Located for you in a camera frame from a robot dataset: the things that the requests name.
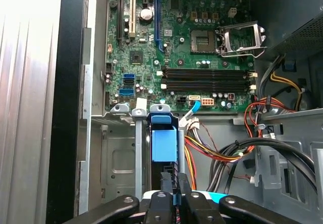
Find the side panel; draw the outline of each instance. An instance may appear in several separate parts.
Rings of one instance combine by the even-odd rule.
[[[0,0],[0,223],[45,223],[61,0]]]

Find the chip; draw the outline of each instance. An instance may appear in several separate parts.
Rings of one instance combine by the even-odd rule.
[[[171,10],[179,10],[180,0],[171,0]]]
[[[216,36],[213,31],[191,31],[191,53],[215,53]]]
[[[142,51],[130,51],[130,64],[140,65],[143,64],[143,52]]]

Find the black clamp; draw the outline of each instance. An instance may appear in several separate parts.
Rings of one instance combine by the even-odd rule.
[[[268,95],[267,100],[266,100],[266,110],[267,110],[267,112],[271,109],[271,104],[272,104],[272,96]]]

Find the blue plastic tab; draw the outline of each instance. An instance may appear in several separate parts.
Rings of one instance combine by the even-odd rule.
[[[151,160],[154,162],[177,161],[177,131],[152,130]]]
[[[170,116],[152,116],[151,117],[151,123],[152,124],[170,124],[172,123],[172,119]]]

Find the white connector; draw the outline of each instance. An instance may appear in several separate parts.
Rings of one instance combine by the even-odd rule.
[[[237,8],[231,7],[228,11],[228,17],[229,18],[234,18],[237,14]]]

